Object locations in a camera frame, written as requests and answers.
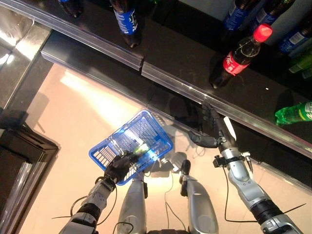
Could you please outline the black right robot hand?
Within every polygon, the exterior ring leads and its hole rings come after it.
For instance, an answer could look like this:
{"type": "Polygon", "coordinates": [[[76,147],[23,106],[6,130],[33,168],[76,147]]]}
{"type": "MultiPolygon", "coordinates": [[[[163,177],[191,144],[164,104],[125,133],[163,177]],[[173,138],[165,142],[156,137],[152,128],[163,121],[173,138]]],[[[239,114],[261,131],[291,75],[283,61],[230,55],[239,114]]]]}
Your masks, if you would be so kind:
{"type": "Polygon", "coordinates": [[[224,119],[221,115],[212,107],[209,103],[204,102],[202,104],[203,115],[208,120],[208,123],[213,128],[216,135],[206,136],[197,135],[192,131],[188,132],[190,140],[196,145],[203,148],[218,148],[220,152],[237,147],[235,138],[231,135],[228,127],[226,126],[224,119]]]}

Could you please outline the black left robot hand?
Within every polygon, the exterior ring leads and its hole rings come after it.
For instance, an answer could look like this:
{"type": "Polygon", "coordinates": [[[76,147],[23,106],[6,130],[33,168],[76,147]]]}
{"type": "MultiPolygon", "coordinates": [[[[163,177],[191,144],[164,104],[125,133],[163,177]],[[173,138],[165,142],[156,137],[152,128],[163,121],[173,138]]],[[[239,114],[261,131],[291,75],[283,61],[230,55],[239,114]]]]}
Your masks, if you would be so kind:
{"type": "Polygon", "coordinates": [[[138,159],[139,155],[132,152],[116,156],[105,169],[104,181],[111,185],[122,181],[130,168],[138,162],[138,159]]]}

